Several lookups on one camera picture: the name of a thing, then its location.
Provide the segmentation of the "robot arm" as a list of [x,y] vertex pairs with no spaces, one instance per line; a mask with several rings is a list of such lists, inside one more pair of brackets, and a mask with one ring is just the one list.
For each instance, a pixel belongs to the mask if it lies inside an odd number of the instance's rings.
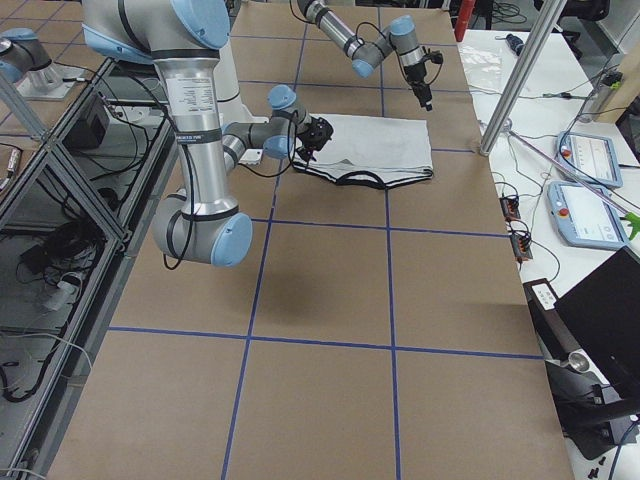
[[115,60],[154,66],[169,103],[184,188],[158,206],[152,222],[166,257],[231,267],[247,255],[251,218],[240,212],[227,176],[248,149],[310,160],[333,128],[312,116],[287,86],[268,96],[264,123],[221,123],[214,73],[230,21],[222,1],[85,1],[87,45]]
[[422,108],[433,109],[431,83],[427,80],[427,62],[441,65],[442,54],[424,47],[418,40],[410,15],[394,19],[373,41],[351,30],[324,1],[298,1],[297,7],[307,22],[314,24],[351,60],[353,70],[369,77],[392,53],[396,54],[405,82]]

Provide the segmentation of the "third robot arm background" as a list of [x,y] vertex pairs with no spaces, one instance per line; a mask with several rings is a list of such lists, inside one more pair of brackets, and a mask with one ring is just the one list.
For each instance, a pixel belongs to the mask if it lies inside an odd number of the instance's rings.
[[28,100],[61,101],[78,69],[55,63],[36,33],[25,27],[1,33],[1,73]]

